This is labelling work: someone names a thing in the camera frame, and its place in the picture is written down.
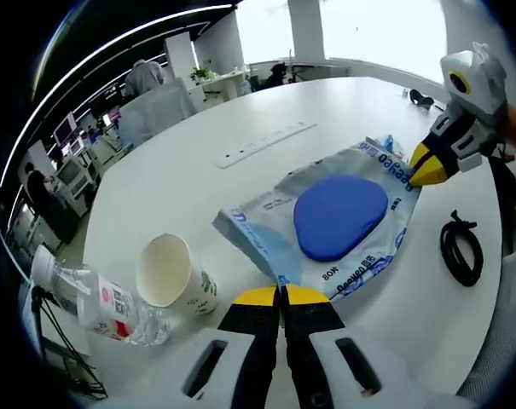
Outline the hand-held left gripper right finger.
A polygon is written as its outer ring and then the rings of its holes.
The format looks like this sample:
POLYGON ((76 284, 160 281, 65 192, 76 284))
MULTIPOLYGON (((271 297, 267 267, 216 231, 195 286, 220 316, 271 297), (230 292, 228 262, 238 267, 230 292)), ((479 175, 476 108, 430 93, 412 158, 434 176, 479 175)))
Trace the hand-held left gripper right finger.
POLYGON ((303 408, 462 408, 464 399, 417 382, 405 362, 356 327, 347 327, 326 296, 281 288, 287 363, 303 408))

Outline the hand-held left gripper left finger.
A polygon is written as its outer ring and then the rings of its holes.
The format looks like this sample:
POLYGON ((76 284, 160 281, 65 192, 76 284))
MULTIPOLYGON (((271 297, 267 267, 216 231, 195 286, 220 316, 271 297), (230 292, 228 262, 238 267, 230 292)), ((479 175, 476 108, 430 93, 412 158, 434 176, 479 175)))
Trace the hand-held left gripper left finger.
POLYGON ((276 362, 281 292, 245 291, 216 328, 203 328, 164 364, 157 392, 109 398, 105 408, 263 408, 276 362))

